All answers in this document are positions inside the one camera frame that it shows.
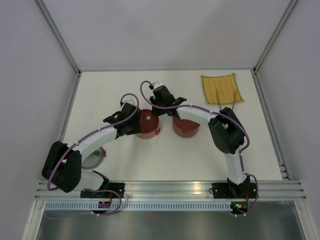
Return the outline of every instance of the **white table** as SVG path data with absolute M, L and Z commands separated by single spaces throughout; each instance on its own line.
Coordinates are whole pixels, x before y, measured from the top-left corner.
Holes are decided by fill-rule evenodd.
M 140 109 L 151 109 L 141 97 L 144 80 L 164 83 L 177 98 L 194 105 L 205 102 L 201 75 L 224 76 L 235 73 L 244 102 L 234 106 L 235 114 L 250 137 L 243 152 L 244 166 L 258 180 L 282 180 L 277 158 L 249 70 L 111 71 L 83 72 L 77 88 L 64 141 L 79 139 L 96 129 L 102 120 L 121 109 L 125 93 L 139 97 Z M 144 87 L 146 96 L 152 92 Z M 112 181 L 218 181 L 226 180 L 224 155 L 215 147 L 209 128 L 202 125 L 191 138 L 182 138 L 172 129 L 172 119 L 160 117 L 161 132 L 152 139 L 123 136 L 103 147 L 106 158 L 96 168 Z

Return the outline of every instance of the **gray floor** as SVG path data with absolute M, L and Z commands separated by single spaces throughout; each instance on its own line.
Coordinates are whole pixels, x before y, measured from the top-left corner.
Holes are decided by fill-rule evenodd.
M 41 240 L 304 240 L 293 206 L 258 203 L 247 216 L 222 212 L 122 211 L 111 216 L 71 216 L 48 211 Z

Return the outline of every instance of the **yellow napkin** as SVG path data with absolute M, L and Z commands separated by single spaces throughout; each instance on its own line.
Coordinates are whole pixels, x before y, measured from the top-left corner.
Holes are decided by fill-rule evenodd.
M 244 99 L 238 89 L 236 74 L 227 76 L 201 76 L 202 89 L 208 104 L 233 104 L 243 102 Z

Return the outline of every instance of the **white wall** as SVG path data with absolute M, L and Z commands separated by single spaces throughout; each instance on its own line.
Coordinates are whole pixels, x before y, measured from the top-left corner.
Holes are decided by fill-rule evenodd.
M 44 0 L 85 70 L 252 68 L 290 0 Z
M 0 232 L 21 239 L 75 74 L 32 0 L 0 7 Z
M 293 179 L 320 226 L 320 1 L 301 0 L 259 75 Z

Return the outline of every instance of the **ventilation grille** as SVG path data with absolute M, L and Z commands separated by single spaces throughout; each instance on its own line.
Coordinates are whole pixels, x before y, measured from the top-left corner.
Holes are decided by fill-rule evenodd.
M 47 201 L 45 210 L 114 210 L 119 201 L 110 207 L 99 207 L 98 201 Z M 230 201 L 128 201 L 122 202 L 123 211 L 231 211 Z

